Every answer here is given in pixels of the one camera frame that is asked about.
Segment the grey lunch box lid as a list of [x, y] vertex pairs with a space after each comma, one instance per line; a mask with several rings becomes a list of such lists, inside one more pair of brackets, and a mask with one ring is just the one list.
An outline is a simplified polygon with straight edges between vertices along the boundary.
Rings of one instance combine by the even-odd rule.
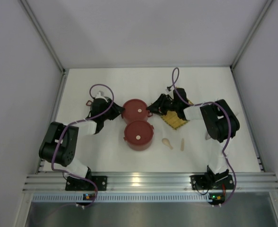
[[93, 98], [93, 100], [89, 100], [86, 102], [86, 106], [89, 106], [91, 109], [97, 109], [97, 108], [106, 108], [107, 105], [109, 104], [109, 100], [107, 97], [107, 101], [104, 99], [95, 99]]

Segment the metal tongs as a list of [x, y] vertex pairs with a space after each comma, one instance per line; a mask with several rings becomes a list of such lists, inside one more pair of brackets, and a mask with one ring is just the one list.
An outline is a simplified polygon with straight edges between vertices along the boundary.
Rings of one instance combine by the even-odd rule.
[[[239, 115], [240, 112], [235, 112], [234, 115], [237, 117]], [[206, 132], [206, 135], [205, 135], [205, 140], [209, 140], [211, 139], [210, 135], [208, 134], [208, 132]]]

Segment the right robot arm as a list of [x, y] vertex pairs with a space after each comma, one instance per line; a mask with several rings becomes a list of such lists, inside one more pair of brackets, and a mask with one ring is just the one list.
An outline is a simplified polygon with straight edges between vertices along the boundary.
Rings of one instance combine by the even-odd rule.
[[175, 112], [184, 121], [203, 120], [206, 134], [213, 140], [207, 174], [223, 178], [229, 174], [226, 149], [240, 123], [224, 99], [214, 102], [190, 104], [185, 89], [176, 88], [172, 95], [161, 94], [147, 110], [153, 114], [165, 116], [169, 111]]

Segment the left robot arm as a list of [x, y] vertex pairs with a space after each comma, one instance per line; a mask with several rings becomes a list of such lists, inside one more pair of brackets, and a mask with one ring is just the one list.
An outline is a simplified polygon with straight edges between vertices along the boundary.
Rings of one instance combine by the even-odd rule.
[[119, 106], [109, 97], [96, 96], [89, 102], [90, 113], [87, 118], [68, 125], [59, 122], [50, 124], [39, 156], [49, 162], [54, 171], [76, 179], [91, 180], [91, 169], [75, 158], [80, 129], [87, 135], [96, 135], [103, 129], [106, 120], [122, 116], [126, 122], [124, 141], [131, 149], [143, 151], [150, 147], [154, 135], [154, 128], [147, 119], [153, 114], [164, 114], [161, 105], [161, 99], [150, 106], [142, 100], [131, 99]]

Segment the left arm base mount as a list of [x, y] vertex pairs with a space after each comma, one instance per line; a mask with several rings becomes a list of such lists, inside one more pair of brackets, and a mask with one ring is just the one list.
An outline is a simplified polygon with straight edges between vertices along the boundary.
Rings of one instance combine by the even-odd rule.
[[[92, 176], [91, 181], [96, 185], [98, 191], [107, 190], [107, 176]], [[66, 191], [93, 191], [95, 187], [92, 183], [89, 183], [85, 180], [76, 179], [71, 176], [67, 177]]]

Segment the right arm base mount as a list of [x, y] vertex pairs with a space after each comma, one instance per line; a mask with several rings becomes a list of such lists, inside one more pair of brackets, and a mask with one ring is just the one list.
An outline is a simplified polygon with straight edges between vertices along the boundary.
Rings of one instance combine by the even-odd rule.
[[190, 177], [192, 188], [200, 190], [226, 190], [234, 188], [234, 181], [231, 175], [221, 179], [207, 179], [205, 175], [193, 175]]

